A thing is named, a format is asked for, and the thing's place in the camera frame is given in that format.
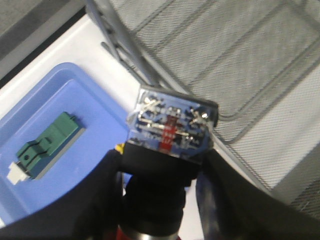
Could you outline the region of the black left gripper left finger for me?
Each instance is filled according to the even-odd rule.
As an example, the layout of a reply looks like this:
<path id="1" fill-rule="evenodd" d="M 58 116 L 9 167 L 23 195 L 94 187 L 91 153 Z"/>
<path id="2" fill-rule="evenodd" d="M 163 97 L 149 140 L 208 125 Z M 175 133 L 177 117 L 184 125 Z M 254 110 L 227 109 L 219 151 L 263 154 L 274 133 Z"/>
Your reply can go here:
<path id="1" fill-rule="evenodd" d="M 1 228 L 2 240 L 104 240 L 118 226 L 121 154 L 112 149 L 74 188 L 45 208 Z"/>

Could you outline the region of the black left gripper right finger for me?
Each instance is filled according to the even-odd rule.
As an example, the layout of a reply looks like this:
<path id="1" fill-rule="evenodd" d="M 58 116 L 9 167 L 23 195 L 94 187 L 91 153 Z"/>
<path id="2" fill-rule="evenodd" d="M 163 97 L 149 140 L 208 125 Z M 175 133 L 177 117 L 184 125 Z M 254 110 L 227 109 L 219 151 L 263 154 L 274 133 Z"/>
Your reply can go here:
<path id="1" fill-rule="evenodd" d="M 258 189 L 214 149 L 196 156 L 196 199 L 206 240 L 318 240 L 320 222 Z"/>

